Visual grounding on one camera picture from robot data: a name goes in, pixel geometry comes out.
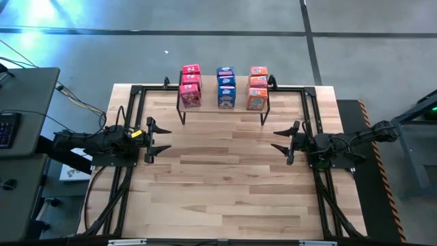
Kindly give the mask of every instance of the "stacked boxes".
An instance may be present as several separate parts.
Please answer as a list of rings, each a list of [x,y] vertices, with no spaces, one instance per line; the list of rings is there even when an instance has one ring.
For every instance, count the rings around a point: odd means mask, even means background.
[[[217,68],[217,103],[219,109],[233,109],[236,99],[234,67]]]
[[[185,108],[200,107],[201,75],[199,64],[182,66],[179,93]]]
[[[247,83],[247,109],[262,111],[268,100],[267,67],[252,66]]]

